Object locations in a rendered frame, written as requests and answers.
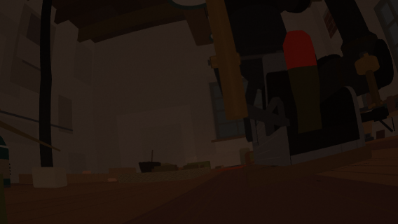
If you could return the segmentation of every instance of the yellow pipe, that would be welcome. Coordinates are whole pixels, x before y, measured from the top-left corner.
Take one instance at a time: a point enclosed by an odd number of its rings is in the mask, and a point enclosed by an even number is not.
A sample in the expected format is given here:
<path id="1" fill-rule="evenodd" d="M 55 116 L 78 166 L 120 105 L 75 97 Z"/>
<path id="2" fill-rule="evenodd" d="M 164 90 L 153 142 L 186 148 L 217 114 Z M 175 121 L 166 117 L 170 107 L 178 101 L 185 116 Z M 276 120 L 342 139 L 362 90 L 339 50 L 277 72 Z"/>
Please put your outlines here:
<path id="1" fill-rule="evenodd" d="M 206 5 L 223 90 L 226 119 L 246 118 L 248 115 L 239 67 L 240 56 L 236 53 L 225 2 L 224 0 L 206 0 Z"/>

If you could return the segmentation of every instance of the floor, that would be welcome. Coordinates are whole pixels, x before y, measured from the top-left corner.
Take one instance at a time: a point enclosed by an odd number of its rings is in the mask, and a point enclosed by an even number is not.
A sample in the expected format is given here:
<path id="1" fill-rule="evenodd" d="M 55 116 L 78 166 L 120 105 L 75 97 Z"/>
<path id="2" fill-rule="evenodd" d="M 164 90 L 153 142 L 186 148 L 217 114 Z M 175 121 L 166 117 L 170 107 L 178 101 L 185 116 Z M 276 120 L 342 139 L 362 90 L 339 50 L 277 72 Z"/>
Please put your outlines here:
<path id="1" fill-rule="evenodd" d="M 391 138 L 395 147 L 397 138 Z M 185 181 L 12 184 L 8 223 L 398 223 L 398 148 L 347 167 L 258 188 L 242 169 Z"/>

